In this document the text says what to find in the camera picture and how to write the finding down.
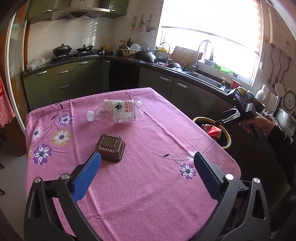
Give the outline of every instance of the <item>tiled floor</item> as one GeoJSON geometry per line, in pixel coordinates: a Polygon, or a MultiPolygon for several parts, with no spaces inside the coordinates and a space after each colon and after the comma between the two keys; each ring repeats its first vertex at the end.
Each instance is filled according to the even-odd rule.
{"type": "Polygon", "coordinates": [[[0,146],[0,188],[6,194],[0,195],[0,208],[15,231],[23,237],[24,215],[26,207],[25,173],[26,155],[16,157],[9,141],[0,146]]]}

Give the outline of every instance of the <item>black granite countertop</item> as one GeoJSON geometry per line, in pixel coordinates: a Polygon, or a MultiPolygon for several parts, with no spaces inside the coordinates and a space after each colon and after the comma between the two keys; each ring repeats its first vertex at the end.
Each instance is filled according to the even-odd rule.
{"type": "MultiPolygon", "coordinates": [[[[222,92],[222,91],[220,91],[220,90],[218,90],[218,89],[216,89],[216,88],[214,88],[214,87],[212,87],[210,85],[205,84],[202,81],[198,81],[196,78],[191,77],[191,76],[189,76],[187,74],[184,74],[182,72],[179,72],[179,71],[176,71],[176,70],[173,70],[173,69],[170,69],[170,68],[162,67],[162,66],[159,66],[157,64],[147,63],[147,62],[137,60],[137,59],[134,59],[134,58],[123,58],[122,56],[116,56],[116,55],[81,56],[81,57],[77,57],[77,58],[66,59],[66,60],[59,61],[59,62],[51,62],[51,63],[45,64],[45,65],[43,65],[40,68],[35,69],[35,70],[30,70],[30,71],[25,70],[22,73],[22,76],[26,77],[26,76],[29,76],[31,74],[40,72],[42,70],[49,69],[49,68],[52,68],[52,67],[55,67],[55,66],[58,66],[58,65],[62,65],[62,64],[78,62],[78,61],[83,61],[83,60],[88,60],[88,59],[96,59],[96,58],[104,58],[104,59],[109,59],[109,60],[122,61],[122,62],[129,63],[129,64],[135,64],[135,65],[141,66],[143,68],[151,69],[151,70],[157,71],[159,73],[166,74],[166,75],[181,79],[183,81],[186,81],[186,82],[188,82],[190,84],[193,84],[193,85],[195,85],[197,87],[200,87],[200,88],[202,88],[202,89],[204,89],[204,90],[206,90],[206,91],[220,97],[221,99],[224,99],[225,101],[231,103],[231,100],[226,97],[226,94],[227,94],[226,91],[222,92]]],[[[208,73],[205,73],[205,72],[199,71],[199,70],[197,70],[197,72],[199,74],[207,76],[207,77],[221,83],[221,80],[219,78],[215,77],[215,76],[212,76],[212,75],[210,75],[208,73]]]]}

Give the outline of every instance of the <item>yellow flower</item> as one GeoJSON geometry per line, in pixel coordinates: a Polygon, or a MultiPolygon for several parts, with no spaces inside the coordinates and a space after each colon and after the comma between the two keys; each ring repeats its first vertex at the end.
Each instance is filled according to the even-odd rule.
{"type": "Polygon", "coordinates": [[[58,144],[61,147],[67,145],[69,140],[72,140],[72,133],[70,133],[68,129],[57,131],[52,136],[53,139],[51,142],[54,146],[58,144]]]}
{"type": "Polygon", "coordinates": [[[30,146],[29,153],[28,153],[28,158],[32,156],[32,151],[33,151],[33,147],[30,146]]]}

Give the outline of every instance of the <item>range hood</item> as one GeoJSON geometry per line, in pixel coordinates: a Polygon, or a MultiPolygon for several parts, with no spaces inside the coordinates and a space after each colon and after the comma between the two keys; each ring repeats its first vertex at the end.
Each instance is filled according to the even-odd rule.
{"type": "Polygon", "coordinates": [[[98,18],[109,9],[99,8],[100,0],[57,0],[52,21],[64,18],[98,18]]]}

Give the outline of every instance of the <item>person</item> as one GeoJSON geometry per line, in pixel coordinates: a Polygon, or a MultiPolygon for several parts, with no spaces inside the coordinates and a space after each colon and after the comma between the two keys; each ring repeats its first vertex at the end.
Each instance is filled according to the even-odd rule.
{"type": "Polygon", "coordinates": [[[296,144],[279,127],[259,113],[239,124],[247,132],[250,132],[250,124],[256,124],[267,135],[267,140],[272,146],[276,159],[283,168],[287,182],[290,185],[290,190],[269,210],[273,236],[284,225],[296,206],[296,144]]]}

